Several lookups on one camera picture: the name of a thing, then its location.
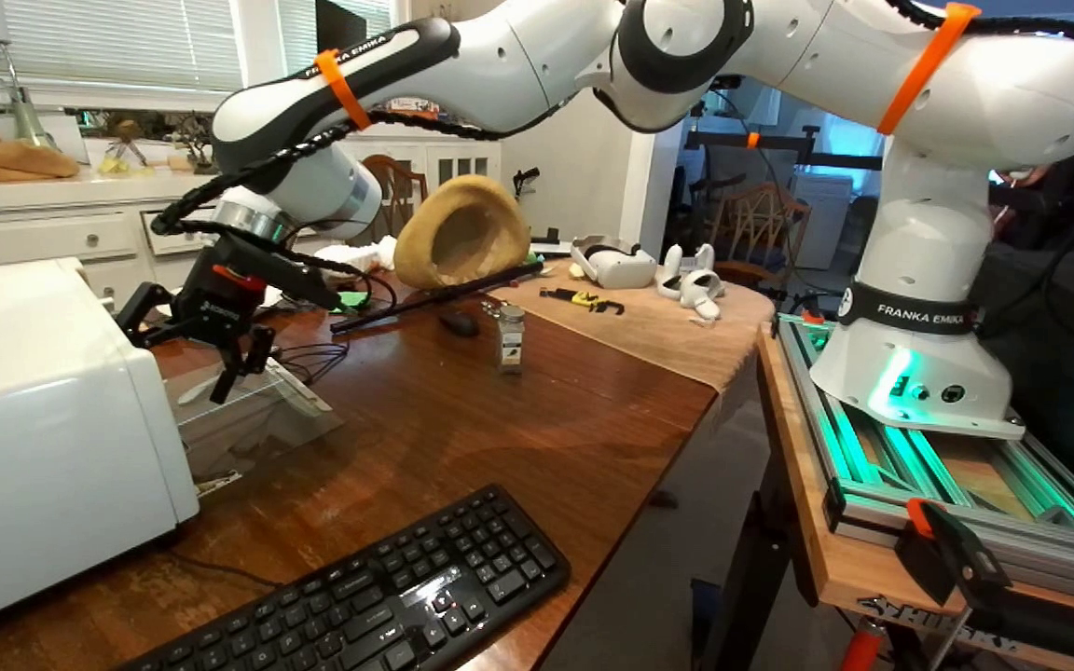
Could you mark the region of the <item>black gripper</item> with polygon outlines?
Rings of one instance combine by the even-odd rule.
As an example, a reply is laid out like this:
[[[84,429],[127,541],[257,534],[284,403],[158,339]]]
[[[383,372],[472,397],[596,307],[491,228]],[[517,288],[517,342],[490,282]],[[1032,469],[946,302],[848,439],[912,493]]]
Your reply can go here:
[[[266,372],[272,356],[277,332],[250,332],[267,288],[281,288],[284,295],[306,298],[321,311],[334,307],[334,292],[306,262],[255,244],[214,244],[199,252],[180,292],[139,282],[117,313],[117,324],[139,348],[160,342],[166,337],[217,342],[224,368],[210,400],[224,403],[236,382],[246,372]]]

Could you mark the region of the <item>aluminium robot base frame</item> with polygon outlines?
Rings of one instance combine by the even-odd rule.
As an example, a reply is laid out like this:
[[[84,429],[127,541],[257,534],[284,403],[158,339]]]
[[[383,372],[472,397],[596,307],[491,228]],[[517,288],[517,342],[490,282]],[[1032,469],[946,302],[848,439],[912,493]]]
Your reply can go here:
[[[763,397],[815,529],[890,543],[905,502],[964,523],[1030,589],[1074,598],[1074,474],[1032,438],[1017,445],[894,429],[810,385],[828,324],[777,318],[757,332]]]

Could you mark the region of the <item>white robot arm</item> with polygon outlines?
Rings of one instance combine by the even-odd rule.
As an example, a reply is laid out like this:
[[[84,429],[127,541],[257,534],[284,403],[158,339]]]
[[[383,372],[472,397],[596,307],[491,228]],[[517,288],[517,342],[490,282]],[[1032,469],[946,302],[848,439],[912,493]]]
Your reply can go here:
[[[181,235],[236,191],[293,224],[363,228],[381,194],[340,141],[413,105],[436,108],[440,136],[495,141],[590,93],[655,136],[731,81],[882,137],[875,220],[810,382],[879,426],[1013,439],[974,282],[991,178],[1074,157],[1074,24],[957,0],[501,0],[463,24],[413,20],[229,93],[217,175],[151,228]]]

